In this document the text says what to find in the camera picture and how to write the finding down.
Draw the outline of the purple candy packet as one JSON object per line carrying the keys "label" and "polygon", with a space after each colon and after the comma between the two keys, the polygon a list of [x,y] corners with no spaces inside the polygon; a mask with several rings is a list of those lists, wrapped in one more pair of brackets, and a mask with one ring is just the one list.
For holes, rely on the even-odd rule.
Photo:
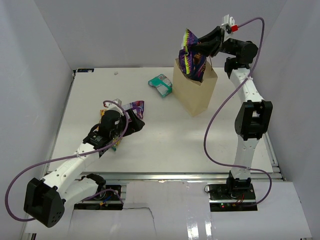
{"label": "purple candy packet", "polygon": [[144,117],[145,102],[143,100],[130,102],[128,104],[123,105],[122,108],[126,111],[132,109],[134,114],[141,120]]}

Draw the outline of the large dark purple snack bag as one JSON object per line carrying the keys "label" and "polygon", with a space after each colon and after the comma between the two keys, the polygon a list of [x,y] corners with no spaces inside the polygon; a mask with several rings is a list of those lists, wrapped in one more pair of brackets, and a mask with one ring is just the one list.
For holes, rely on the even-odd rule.
{"label": "large dark purple snack bag", "polygon": [[199,43],[196,35],[187,28],[178,54],[178,64],[182,73],[189,80],[201,83],[206,70],[207,58],[194,49]]}

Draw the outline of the teal snack packet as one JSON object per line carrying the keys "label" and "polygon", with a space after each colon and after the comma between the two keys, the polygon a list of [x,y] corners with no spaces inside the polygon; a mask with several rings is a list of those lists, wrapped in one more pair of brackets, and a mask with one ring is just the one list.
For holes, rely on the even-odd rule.
{"label": "teal snack packet", "polygon": [[172,93],[173,84],[167,76],[160,74],[148,81],[148,85],[155,88],[164,98]]}

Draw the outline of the green yellow snack packet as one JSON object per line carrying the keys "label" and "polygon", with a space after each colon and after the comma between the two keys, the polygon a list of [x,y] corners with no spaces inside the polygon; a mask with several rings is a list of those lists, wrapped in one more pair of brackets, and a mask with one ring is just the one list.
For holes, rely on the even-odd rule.
{"label": "green yellow snack packet", "polygon": [[111,149],[115,152],[119,146],[119,144],[121,143],[121,140],[122,138],[117,138],[117,139],[114,139],[112,141],[112,146],[111,146]]}

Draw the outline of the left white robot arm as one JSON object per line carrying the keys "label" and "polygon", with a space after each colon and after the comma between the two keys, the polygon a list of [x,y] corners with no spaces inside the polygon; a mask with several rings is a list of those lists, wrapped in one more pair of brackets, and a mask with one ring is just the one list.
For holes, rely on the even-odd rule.
{"label": "left white robot arm", "polygon": [[42,179],[33,178],[29,181],[24,211],[51,228],[62,218],[65,209],[84,199],[103,198],[106,193],[103,177],[93,173],[81,180],[77,180],[77,177],[106,152],[106,146],[140,131],[144,125],[132,109],[127,110],[126,114],[107,110],[83,139],[75,157],[66,160]]}

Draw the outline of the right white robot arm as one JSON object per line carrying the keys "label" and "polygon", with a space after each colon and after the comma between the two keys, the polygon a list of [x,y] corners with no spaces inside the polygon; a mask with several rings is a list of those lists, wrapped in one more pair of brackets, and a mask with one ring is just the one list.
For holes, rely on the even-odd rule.
{"label": "right white robot arm", "polygon": [[235,86],[235,90],[227,97],[230,100],[235,94],[239,95],[241,107],[234,121],[237,134],[237,149],[233,164],[230,168],[226,183],[222,185],[205,186],[204,191],[214,197],[229,197],[241,201],[246,194],[254,193],[251,171],[256,147],[267,132],[273,104],[259,94],[252,72],[260,54],[260,47],[251,41],[227,38],[235,26],[217,26],[210,33],[199,38],[194,49],[207,57],[217,53],[228,54],[224,71]]}

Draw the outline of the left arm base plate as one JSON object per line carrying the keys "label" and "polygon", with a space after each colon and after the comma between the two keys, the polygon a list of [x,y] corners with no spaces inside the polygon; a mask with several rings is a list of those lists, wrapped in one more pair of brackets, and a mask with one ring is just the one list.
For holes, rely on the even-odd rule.
{"label": "left arm base plate", "polygon": [[104,189],[112,189],[112,191],[105,191],[98,196],[91,198],[88,201],[77,203],[74,205],[74,210],[100,210],[100,211],[116,211],[122,210],[123,204],[120,201],[122,196],[121,185],[105,185]]}

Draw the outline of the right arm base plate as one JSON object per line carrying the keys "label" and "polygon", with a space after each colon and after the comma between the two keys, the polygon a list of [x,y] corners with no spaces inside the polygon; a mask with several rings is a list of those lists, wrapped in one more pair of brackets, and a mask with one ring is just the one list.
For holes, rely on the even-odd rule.
{"label": "right arm base plate", "polygon": [[204,192],[208,194],[210,211],[213,212],[255,212],[256,195],[251,184],[248,190],[229,193],[226,184],[207,184]]}

